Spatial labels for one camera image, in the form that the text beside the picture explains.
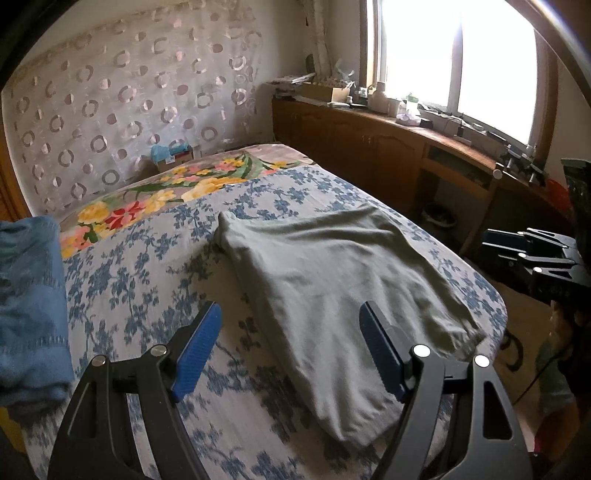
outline folded blue blanket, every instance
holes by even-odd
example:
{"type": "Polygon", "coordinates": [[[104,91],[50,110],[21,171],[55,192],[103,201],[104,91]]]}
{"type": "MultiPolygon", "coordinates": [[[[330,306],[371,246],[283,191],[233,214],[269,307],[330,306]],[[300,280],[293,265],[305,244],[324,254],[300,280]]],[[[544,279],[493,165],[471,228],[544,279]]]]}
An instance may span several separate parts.
{"type": "Polygon", "coordinates": [[[0,222],[0,407],[11,415],[66,399],[74,380],[67,319],[55,220],[0,222]]]}

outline red flower print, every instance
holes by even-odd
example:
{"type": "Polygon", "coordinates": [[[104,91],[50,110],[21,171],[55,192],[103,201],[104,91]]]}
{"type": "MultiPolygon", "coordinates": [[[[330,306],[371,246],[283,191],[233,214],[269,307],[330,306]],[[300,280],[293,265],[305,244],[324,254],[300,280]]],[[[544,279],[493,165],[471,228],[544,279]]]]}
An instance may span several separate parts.
{"type": "Polygon", "coordinates": [[[117,230],[123,228],[125,225],[129,225],[131,222],[139,218],[139,214],[144,211],[144,202],[130,203],[124,208],[113,210],[113,214],[105,220],[105,223],[109,225],[109,230],[117,230]]]}

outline window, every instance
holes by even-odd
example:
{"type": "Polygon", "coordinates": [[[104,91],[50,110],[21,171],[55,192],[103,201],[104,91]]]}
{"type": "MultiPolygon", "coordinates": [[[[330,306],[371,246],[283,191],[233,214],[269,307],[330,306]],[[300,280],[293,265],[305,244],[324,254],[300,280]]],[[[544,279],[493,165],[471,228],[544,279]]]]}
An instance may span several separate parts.
{"type": "Polygon", "coordinates": [[[537,143],[534,29],[505,0],[381,0],[380,17],[387,95],[412,93],[522,148],[537,143]]]}

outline cable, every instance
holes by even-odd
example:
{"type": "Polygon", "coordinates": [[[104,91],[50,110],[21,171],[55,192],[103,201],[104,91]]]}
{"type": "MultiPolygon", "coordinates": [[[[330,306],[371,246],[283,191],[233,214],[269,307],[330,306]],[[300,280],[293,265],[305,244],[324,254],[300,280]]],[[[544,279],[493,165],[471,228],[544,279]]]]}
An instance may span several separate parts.
{"type": "Polygon", "coordinates": [[[535,385],[535,383],[538,381],[538,379],[542,376],[542,374],[544,373],[544,371],[550,366],[550,364],[554,361],[559,359],[561,356],[564,355],[564,353],[566,352],[566,350],[568,350],[568,348],[573,344],[572,340],[558,353],[554,354],[552,356],[552,358],[550,358],[550,360],[548,360],[548,362],[540,369],[540,371],[536,374],[536,376],[534,377],[534,379],[531,381],[531,383],[528,385],[528,387],[525,389],[525,391],[519,396],[519,398],[517,400],[515,400],[513,402],[513,406],[515,407],[519,401],[525,397],[525,394],[527,392],[529,392],[531,390],[531,387],[533,387],[535,385]]]}

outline shelf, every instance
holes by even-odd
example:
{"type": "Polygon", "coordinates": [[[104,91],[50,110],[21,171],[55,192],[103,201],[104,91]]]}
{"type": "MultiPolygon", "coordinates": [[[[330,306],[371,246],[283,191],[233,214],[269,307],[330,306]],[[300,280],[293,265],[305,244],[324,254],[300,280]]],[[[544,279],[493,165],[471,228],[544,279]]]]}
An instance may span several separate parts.
{"type": "Polygon", "coordinates": [[[447,167],[438,161],[431,160],[430,158],[424,158],[421,160],[421,162],[421,168],[423,170],[433,173],[442,180],[456,185],[472,196],[480,199],[486,199],[488,196],[488,190],[486,188],[474,183],[470,179],[467,179],[462,173],[447,167]]]}

